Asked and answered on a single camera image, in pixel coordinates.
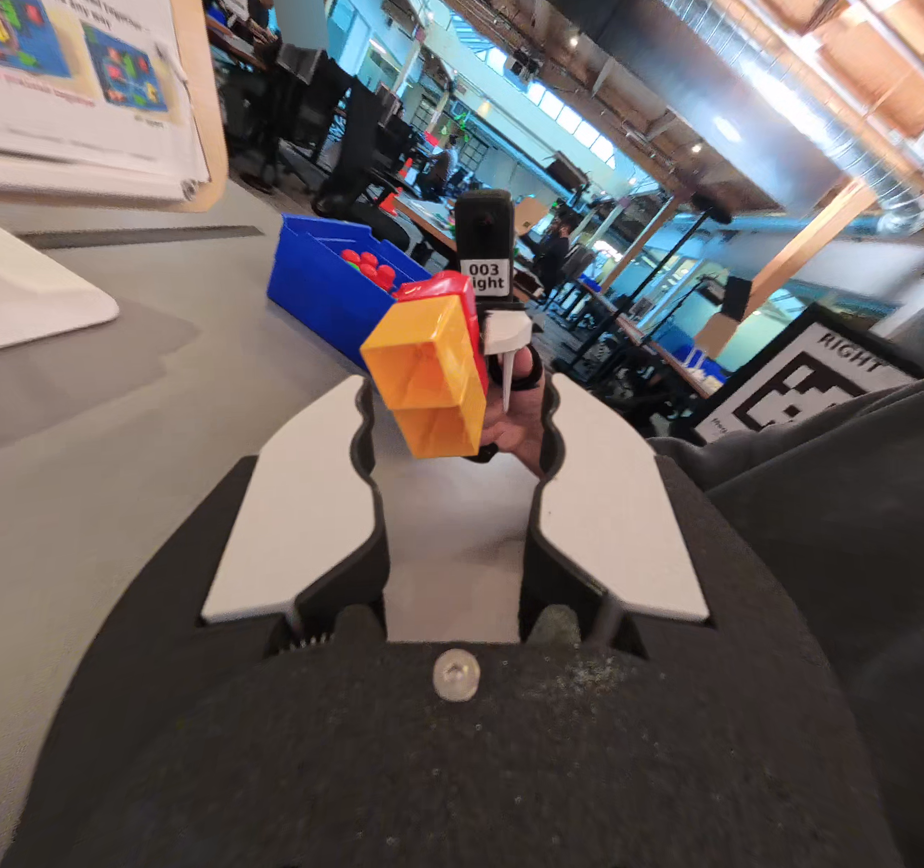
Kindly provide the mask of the wooden edged table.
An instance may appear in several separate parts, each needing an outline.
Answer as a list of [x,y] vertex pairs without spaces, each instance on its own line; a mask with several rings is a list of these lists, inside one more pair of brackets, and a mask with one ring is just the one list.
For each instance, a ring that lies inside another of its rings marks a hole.
[[[422,230],[435,253],[441,254],[450,263],[458,263],[453,204],[419,201],[406,192],[396,197],[394,207],[399,215]],[[521,236],[514,234],[514,296],[524,302],[537,300],[541,292],[541,285],[527,267],[532,260],[530,255]]]

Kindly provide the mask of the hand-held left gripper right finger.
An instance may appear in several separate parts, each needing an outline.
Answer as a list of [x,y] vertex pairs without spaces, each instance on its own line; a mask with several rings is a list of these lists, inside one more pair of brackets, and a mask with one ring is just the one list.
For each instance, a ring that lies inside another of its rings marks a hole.
[[711,633],[711,612],[649,443],[564,375],[546,383],[541,479],[519,599],[525,642],[562,607],[583,643],[628,643],[657,623]]

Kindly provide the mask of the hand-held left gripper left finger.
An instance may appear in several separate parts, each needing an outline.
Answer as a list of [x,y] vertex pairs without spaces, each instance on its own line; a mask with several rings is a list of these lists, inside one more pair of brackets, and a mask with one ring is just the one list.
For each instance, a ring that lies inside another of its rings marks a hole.
[[202,606],[206,624],[281,616],[314,639],[347,607],[385,620],[390,558],[373,425],[371,383],[352,375],[261,447]]

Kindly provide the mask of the person's right forearm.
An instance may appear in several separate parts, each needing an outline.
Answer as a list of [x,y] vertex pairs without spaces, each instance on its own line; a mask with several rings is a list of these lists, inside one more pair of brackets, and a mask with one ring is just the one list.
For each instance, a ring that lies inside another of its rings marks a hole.
[[648,440],[655,455],[672,459],[699,489],[707,491],[771,463],[776,458],[802,457],[816,445],[831,445],[837,434],[847,433],[846,448],[860,450],[860,432],[873,424],[874,444],[894,444],[900,433],[922,432],[923,382],[870,392],[828,407],[804,420],[772,424],[760,431],[722,435],[703,446],[672,436]]

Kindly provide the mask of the black tripod stand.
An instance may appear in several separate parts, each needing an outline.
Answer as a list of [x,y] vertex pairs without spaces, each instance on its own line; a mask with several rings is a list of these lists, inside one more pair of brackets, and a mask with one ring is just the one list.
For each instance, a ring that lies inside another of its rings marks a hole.
[[562,359],[556,360],[556,371],[568,374],[570,376],[572,370],[584,359],[593,345],[596,344],[607,332],[617,327],[620,316],[622,316],[627,312],[628,309],[631,308],[631,305],[635,302],[635,300],[641,296],[642,292],[650,284],[652,284],[653,280],[664,270],[664,267],[671,261],[673,257],[676,256],[676,254],[687,243],[689,238],[691,238],[699,229],[699,227],[701,227],[708,219],[713,220],[719,225],[725,226],[730,224],[732,221],[732,216],[726,207],[710,199],[704,194],[694,193],[691,197],[691,203],[699,213],[693,224],[688,227],[687,231],[681,236],[681,238],[679,238],[676,243],[664,253],[664,256],[653,267],[652,272],[641,281],[635,290],[632,291],[630,295],[626,295],[620,298],[620,302],[617,308],[610,315],[608,315],[606,319],[603,319],[603,321],[600,323],[600,326],[595,329],[595,331],[591,333],[588,339],[578,347],[570,362],[566,363]]

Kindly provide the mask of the black office chair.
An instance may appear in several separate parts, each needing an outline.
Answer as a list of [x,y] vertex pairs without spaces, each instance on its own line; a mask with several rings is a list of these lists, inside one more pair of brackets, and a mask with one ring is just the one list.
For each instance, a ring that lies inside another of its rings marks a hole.
[[373,151],[382,105],[357,78],[353,78],[351,85],[339,157],[311,200],[313,214],[369,227],[374,238],[408,251],[411,244],[408,231],[366,194],[373,181]]

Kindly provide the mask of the person's grey sweatshirt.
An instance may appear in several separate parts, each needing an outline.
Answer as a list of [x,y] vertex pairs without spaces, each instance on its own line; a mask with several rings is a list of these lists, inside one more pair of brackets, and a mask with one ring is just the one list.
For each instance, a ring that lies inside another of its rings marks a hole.
[[809,625],[871,751],[908,866],[922,866],[922,432],[847,433],[704,491]]

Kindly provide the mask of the person's right hand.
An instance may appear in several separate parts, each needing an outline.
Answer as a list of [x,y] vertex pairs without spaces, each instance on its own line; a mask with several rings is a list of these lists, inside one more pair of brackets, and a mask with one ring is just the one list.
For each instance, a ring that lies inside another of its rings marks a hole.
[[538,478],[543,476],[540,454],[545,432],[544,388],[545,375],[541,375],[533,389],[513,389],[505,410],[502,389],[491,384],[480,439],[481,448],[494,446],[497,452],[515,457]]

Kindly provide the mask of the black white marker sign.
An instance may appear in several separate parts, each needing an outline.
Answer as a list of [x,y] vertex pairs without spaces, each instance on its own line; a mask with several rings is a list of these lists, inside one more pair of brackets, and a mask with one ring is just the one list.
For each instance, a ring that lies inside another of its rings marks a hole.
[[709,398],[676,435],[708,444],[739,431],[801,423],[867,395],[918,382],[922,367],[888,340],[812,304]]

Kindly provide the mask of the grey desk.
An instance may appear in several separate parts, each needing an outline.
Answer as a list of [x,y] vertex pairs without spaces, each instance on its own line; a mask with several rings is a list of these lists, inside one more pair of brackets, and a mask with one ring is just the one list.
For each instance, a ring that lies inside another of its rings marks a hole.
[[2,350],[1,791],[9,846],[87,646],[237,459],[353,365],[266,298],[283,213],[230,181],[204,215],[2,204],[112,297],[109,324]]

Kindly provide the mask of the blue plastic bin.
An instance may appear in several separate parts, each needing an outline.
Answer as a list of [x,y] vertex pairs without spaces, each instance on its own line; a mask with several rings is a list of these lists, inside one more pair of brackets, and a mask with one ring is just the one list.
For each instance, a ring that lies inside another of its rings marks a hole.
[[370,253],[392,267],[395,287],[430,274],[363,225],[306,215],[283,215],[267,297],[360,370],[360,346],[395,302],[386,291],[342,258],[344,250]]

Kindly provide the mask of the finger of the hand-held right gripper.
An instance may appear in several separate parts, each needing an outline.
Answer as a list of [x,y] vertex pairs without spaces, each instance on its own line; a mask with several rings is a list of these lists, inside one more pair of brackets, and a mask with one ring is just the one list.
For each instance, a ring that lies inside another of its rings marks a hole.
[[514,392],[535,389],[538,355],[532,346],[534,323],[525,310],[479,311],[479,380],[490,413],[491,389],[500,389],[503,412]]

